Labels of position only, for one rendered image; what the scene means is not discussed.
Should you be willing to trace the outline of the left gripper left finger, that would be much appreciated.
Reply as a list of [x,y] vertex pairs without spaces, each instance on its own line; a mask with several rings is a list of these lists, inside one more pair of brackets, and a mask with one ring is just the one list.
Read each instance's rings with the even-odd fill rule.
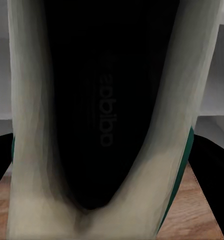
[[0,136],[0,181],[12,162],[13,133]]

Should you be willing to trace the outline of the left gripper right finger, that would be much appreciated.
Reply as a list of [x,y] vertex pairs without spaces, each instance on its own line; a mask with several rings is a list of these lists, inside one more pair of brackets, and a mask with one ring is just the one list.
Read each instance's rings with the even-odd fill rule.
[[195,134],[188,161],[224,235],[224,148]]

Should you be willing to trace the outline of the gym shoe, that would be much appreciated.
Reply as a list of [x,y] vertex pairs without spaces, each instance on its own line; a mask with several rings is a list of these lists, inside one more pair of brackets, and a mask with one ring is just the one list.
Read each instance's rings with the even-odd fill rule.
[[7,0],[6,240],[155,240],[192,150],[224,0]]

